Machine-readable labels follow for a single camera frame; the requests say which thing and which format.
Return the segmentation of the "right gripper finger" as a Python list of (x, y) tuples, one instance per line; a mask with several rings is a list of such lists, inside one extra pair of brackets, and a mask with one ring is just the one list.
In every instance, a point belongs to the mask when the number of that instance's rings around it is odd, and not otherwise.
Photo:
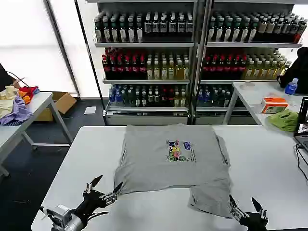
[(261, 218), (267, 218), (267, 210), (264, 210), (262, 205), (254, 197), (252, 197), (252, 203), (257, 213), (260, 214)]
[(229, 195), (229, 204), (231, 207), (231, 214), (237, 221), (240, 221), (241, 218), (244, 217), (244, 212), (237, 206), (231, 194)]

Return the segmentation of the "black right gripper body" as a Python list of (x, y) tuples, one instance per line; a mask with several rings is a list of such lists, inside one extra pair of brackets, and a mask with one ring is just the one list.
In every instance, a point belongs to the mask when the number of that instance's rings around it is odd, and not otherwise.
[(247, 215), (240, 218), (239, 223), (246, 226), (248, 231), (267, 231), (268, 218), (259, 213), (247, 212)]

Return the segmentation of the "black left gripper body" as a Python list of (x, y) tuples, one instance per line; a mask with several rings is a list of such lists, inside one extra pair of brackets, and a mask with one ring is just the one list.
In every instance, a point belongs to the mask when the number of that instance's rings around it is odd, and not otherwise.
[(103, 200), (104, 193), (94, 189), (83, 192), (83, 201), (74, 210), (74, 215), (77, 216), (83, 223), (87, 223), (92, 217), (93, 212), (97, 208), (106, 207), (106, 201)]

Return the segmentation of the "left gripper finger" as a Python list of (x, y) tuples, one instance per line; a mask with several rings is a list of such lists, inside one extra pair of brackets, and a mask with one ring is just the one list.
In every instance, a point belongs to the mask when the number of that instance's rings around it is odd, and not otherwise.
[(100, 199), (106, 204), (106, 205), (110, 205), (112, 203), (114, 203), (117, 200), (117, 196), (122, 188), (123, 182), (120, 182), (115, 189), (108, 193), (108, 194), (104, 194), (100, 196)]
[(96, 178), (94, 178), (90, 183), (86, 183), (86, 189), (84, 190), (84, 193), (90, 193), (91, 190), (99, 183), (103, 175), (100, 175)]

